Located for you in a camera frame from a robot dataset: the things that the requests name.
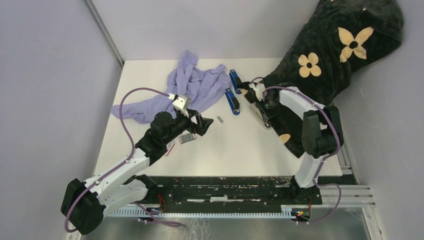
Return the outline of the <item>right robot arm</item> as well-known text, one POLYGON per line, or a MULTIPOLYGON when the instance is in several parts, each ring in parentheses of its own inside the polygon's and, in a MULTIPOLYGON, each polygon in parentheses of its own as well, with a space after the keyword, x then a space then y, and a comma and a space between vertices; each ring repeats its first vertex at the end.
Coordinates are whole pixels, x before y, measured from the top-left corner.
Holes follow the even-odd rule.
POLYGON ((324 162, 337 154, 344 143, 339 109, 320 104, 297 87, 249 85, 258 101, 265 102, 271 89, 279 90, 278 103, 288 107, 302 120, 301 143, 305 151, 299 170, 294 175, 296 186, 289 189, 289 199, 302 204, 309 198, 307 188, 317 185, 324 162))

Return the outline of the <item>beige and black stapler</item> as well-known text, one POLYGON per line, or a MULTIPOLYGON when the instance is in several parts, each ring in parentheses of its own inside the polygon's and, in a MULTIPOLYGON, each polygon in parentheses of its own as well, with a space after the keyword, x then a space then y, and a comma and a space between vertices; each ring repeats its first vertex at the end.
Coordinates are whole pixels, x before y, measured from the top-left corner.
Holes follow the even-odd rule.
POLYGON ((258 121, 260 122, 261 126, 266 129, 266 130, 270 130, 271 129, 271 125, 268 124, 264 118, 263 118, 263 114, 260 111, 260 109, 258 108, 258 106, 256 105, 255 102, 251 103, 249 105, 251 111, 254 113, 254 115, 256 116, 256 118, 258 119, 258 121))

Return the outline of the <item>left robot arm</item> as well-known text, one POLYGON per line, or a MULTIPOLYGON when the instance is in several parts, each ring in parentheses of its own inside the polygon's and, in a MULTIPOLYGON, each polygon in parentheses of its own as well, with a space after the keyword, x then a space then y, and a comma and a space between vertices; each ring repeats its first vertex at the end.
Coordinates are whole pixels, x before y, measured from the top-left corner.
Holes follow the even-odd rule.
POLYGON ((110 213, 133 202, 147 204, 156 200, 156 183, 145 174, 168 151, 167 145, 185 131, 203 136, 212 118, 204 118, 195 110, 185 116, 180 111, 176 118, 168 112, 159 112, 150 128, 123 159, 102 173, 84 181, 69 182, 61 205, 65 216, 65 230, 87 235, 95 230, 110 213))

